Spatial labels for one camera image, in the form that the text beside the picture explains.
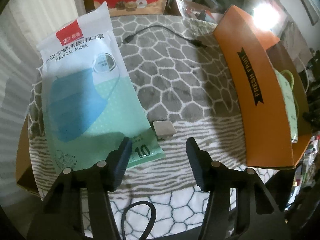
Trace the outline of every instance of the curtain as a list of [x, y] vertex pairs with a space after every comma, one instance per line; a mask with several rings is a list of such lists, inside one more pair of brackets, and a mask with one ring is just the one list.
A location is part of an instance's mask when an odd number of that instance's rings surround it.
[[83, 0], [10, 0], [0, 15], [0, 205], [23, 235], [38, 199], [16, 185], [15, 160], [42, 64], [36, 45], [84, 13]]

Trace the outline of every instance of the silver screw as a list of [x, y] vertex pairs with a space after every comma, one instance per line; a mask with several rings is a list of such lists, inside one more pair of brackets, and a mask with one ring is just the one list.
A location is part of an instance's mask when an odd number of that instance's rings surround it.
[[255, 171], [252, 168], [247, 168], [247, 173], [250, 175], [253, 175], [253, 174], [255, 174]]
[[107, 165], [107, 163], [106, 163], [105, 161], [99, 161], [99, 162], [97, 163], [97, 166], [100, 167], [100, 168], [102, 168], [102, 167], [104, 167], [104, 166], [106, 166], [106, 165]]
[[71, 171], [72, 171], [71, 168], [65, 168], [65, 169], [63, 170], [63, 173], [64, 173], [64, 174], [69, 174]]
[[212, 167], [215, 167], [215, 168], [218, 168], [218, 167], [220, 167], [220, 162], [218, 162], [218, 161], [213, 161], [213, 162], [211, 163], [211, 166], [212, 166]]

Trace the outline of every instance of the blue face mask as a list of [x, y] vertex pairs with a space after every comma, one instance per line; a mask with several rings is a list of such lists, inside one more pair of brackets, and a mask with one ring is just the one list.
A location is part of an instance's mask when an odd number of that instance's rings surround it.
[[49, 95], [49, 119], [52, 131], [62, 142], [83, 134], [100, 116], [107, 100], [96, 91], [92, 68], [57, 78]]

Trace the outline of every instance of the medical mask package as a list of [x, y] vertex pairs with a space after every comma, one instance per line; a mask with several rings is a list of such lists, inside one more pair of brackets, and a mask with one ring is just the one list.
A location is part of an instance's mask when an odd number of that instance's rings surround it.
[[38, 45], [42, 108], [57, 173], [86, 169], [133, 142], [128, 167], [164, 157], [132, 86], [106, 2]]

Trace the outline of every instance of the cardboard box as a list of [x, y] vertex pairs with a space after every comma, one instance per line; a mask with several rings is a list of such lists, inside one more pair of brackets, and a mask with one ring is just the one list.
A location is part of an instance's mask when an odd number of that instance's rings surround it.
[[[213, 32], [230, 69], [239, 98], [248, 166], [293, 168], [311, 138], [302, 118], [308, 103], [301, 79], [278, 37], [257, 28], [251, 15], [231, 6]], [[274, 69], [294, 76], [299, 105], [298, 142], [291, 144], [289, 121]]]
[[16, 182], [17, 185], [30, 193], [39, 196], [39, 191], [33, 175], [28, 139], [28, 118], [23, 124], [16, 159]]

